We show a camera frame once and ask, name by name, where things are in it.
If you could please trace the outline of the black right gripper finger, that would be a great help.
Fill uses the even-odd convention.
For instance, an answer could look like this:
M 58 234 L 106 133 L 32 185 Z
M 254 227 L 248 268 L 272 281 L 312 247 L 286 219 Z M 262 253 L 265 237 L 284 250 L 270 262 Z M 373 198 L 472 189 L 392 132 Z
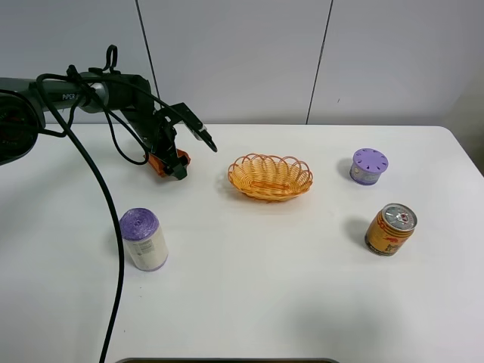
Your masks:
M 153 154 L 153 169 L 158 175 L 171 174 L 169 164 L 155 154 Z

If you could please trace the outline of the dark robot arm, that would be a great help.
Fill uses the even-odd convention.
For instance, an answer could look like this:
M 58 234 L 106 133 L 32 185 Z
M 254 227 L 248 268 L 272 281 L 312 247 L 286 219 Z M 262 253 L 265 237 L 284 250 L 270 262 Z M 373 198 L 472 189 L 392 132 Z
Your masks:
M 70 112 L 65 121 L 60 115 L 64 109 Z M 1 163 L 26 156 L 41 134 L 65 137 L 66 132 L 46 128 L 45 112 L 70 128 L 76 109 L 103 113 L 109 121 L 120 111 L 118 121 L 141 145 L 144 162 L 161 175 L 178 180 L 187 176 L 190 158 L 176 147 L 174 126 L 183 122 L 193 131 L 201 129 L 190 109 L 185 104 L 165 105 L 152 95 L 149 82 L 141 76 L 94 69 L 69 76 L 1 80 Z

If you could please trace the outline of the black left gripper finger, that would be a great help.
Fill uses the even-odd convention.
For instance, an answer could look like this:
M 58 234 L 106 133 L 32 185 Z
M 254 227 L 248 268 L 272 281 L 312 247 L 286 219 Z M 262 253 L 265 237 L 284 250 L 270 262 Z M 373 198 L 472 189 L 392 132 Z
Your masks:
M 188 175 L 187 171 L 188 158 L 178 157 L 169 161 L 168 165 L 168 175 L 176 178 L 177 180 L 182 180 Z

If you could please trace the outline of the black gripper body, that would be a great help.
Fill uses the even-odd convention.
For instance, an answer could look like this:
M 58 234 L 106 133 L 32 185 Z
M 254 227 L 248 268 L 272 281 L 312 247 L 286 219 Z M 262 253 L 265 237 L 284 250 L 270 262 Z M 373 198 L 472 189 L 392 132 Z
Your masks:
M 157 155 L 169 164 L 169 161 L 178 158 L 178 155 L 175 147 L 176 132 L 166 117 L 166 111 L 160 109 L 147 116 L 142 125 L 144 127 L 143 139 L 150 149 L 150 153 Z

